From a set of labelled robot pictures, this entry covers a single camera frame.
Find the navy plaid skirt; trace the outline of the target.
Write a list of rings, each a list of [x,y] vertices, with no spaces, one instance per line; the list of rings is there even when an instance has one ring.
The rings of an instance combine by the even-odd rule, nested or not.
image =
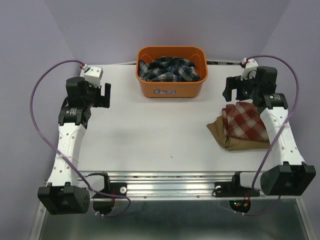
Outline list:
[[[186,58],[162,56],[151,63],[138,61],[138,76],[145,82],[199,82],[196,64]]]

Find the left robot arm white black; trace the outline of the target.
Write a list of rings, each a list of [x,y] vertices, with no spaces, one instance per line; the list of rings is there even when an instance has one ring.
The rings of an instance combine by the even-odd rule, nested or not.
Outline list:
[[[78,163],[82,140],[91,117],[91,108],[109,108],[111,84],[104,94],[84,77],[66,81],[67,96],[58,115],[57,154],[45,187],[37,196],[51,215],[84,214],[89,209],[90,193],[78,183]]]

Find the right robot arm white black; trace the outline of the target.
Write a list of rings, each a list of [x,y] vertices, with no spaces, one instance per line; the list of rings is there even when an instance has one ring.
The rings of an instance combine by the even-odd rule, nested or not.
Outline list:
[[[306,164],[296,145],[286,97],[276,92],[277,75],[274,67],[256,66],[226,78],[222,93],[226,101],[231,101],[236,90],[237,100],[252,100],[257,107],[270,142],[266,156],[273,162],[264,172],[236,172],[230,182],[235,195],[254,189],[267,196],[301,196],[316,176],[315,167]]]

